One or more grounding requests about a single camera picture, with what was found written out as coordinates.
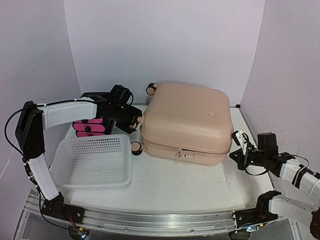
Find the pink hard-shell suitcase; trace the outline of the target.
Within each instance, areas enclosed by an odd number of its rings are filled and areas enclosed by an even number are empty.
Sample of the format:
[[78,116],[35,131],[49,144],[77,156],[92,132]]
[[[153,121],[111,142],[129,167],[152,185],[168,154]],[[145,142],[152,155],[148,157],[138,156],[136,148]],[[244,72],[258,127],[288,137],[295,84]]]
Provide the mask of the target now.
[[140,117],[141,141],[131,152],[214,166],[223,162],[234,131],[230,99],[221,90],[183,83],[151,83]]

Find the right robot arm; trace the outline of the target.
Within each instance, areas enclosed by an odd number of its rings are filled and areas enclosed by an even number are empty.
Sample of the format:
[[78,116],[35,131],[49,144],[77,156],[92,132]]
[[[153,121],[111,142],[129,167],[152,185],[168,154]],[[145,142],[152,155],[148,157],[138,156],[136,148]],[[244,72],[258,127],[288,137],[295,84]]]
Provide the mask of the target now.
[[320,238],[320,174],[303,165],[300,156],[279,152],[277,137],[272,132],[260,133],[257,146],[250,142],[249,136],[235,131],[232,138],[239,149],[229,157],[241,171],[249,166],[264,168],[263,174],[273,175],[306,197],[305,201],[289,198],[277,188],[258,196],[253,208],[236,210],[231,215],[236,232],[251,233],[262,226],[285,217],[309,229],[310,234]]

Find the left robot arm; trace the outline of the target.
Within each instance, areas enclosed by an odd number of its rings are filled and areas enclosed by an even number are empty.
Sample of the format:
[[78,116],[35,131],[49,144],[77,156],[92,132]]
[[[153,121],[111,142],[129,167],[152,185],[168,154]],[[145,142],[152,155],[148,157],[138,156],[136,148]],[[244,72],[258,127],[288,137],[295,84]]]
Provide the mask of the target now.
[[128,101],[133,93],[122,85],[114,85],[109,92],[85,92],[80,98],[51,103],[24,103],[9,118],[19,115],[15,129],[18,146],[11,146],[21,154],[29,180],[43,194],[48,211],[57,219],[67,214],[67,207],[58,199],[60,192],[46,163],[44,131],[80,120],[107,119],[127,134],[136,131],[142,111]]

